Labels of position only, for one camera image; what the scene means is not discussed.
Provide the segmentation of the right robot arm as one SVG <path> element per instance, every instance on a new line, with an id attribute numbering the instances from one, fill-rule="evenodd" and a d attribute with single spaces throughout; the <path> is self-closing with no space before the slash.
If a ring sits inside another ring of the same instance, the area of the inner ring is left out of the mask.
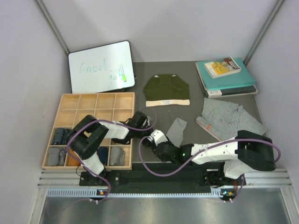
<path id="1" fill-rule="evenodd" d="M 238 131 L 236 137 L 219 143 L 177 147 L 161 131 L 155 130 L 149 141 L 152 152 L 163 162 L 179 166 L 220 162 L 217 171 L 203 174 L 205 183 L 211 186 L 231 184 L 249 171 L 269 172 L 276 168 L 272 140 L 249 131 Z"/>

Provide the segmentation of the light grey underwear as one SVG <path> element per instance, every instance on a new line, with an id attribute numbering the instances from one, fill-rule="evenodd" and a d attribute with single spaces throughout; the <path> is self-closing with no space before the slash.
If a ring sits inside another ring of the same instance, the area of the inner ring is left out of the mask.
<path id="1" fill-rule="evenodd" d="M 172 123 L 172 125 L 170 126 L 166 136 L 174 146 L 180 147 L 184 139 L 184 130 L 186 126 L 187 126 L 187 122 L 180 118 L 176 118 Z"/>

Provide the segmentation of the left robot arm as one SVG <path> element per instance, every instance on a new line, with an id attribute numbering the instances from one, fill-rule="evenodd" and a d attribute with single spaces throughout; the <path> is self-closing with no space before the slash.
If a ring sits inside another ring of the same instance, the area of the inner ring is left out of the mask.
<path id="1" fill-rule="evenodd" d="M 70 149 L 78 157 L 85 174 L 96 185 L 106 179 L 106 168 L 98 156 L 98 148 L 104 139 L 121 145 L 128 145 L 133 138 L 142 138 L 153 131 L 148 116 L 137 111 L 127 121 L 112 122 L 86 115 L 66 135 L 67 151 Z"/>

